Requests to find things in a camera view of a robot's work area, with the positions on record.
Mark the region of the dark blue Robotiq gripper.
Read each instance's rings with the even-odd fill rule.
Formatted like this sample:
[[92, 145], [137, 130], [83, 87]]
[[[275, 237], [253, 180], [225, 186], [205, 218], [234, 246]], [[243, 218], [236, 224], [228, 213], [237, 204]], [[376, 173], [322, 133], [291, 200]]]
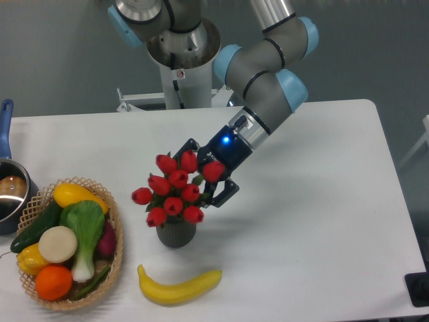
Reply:
[[200, 147], [195, 139], [188, 139], [173, 158], [181, 158], [181, 155], [189, 150], [197, 152], [198, 171], [200, 172], [206, 164], [214, 161], [219, 161], [225, 166], [219, 179], [224, 186], [219, 194], [215, 195], [218, 183], [206, 182], [204, 184], [204, 193], [208, 194], [208, 197], [203, 200], [202, 206], [220, 208], [239, 191], [239, 185], [227, 177], [252, 154], [252, 149], [229, 126], [225, 125], [203, 147]]

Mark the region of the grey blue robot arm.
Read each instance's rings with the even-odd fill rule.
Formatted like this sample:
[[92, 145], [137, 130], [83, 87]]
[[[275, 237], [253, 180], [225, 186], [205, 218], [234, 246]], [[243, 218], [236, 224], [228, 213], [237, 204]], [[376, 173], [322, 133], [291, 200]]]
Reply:
[[317, 47], [317, 27], [297, 17], [290, 1], [252, 1], [263, 39], [251, 48], [221, 46], [216, 26], [201, 14], [199, 1], [115, 1], [111, 23], [132, 47], [145, 46], [159, 66], [168, 109], [209, 107], [212, 78], [244, 100], [244, 107], [205, 146], [194, 140], [200, 167], [225, 166], [217, 192], [206, 184], [204, 207], [220, 207], [237, 191], [232, 172], [305, 100], [308, 91], [288, 66]]

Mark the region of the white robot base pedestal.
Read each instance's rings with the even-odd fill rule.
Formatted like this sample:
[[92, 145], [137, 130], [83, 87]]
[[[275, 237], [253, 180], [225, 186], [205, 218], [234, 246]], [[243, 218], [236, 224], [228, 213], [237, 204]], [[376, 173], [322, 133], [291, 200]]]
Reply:
[[234, 105], [233, 91], [226, 85], [212, 87], [212, 64], [209, 60], [194, 68], [171, 69], [159, 64], [162, 92], [119, 96], [118, 112], [197, 109]]

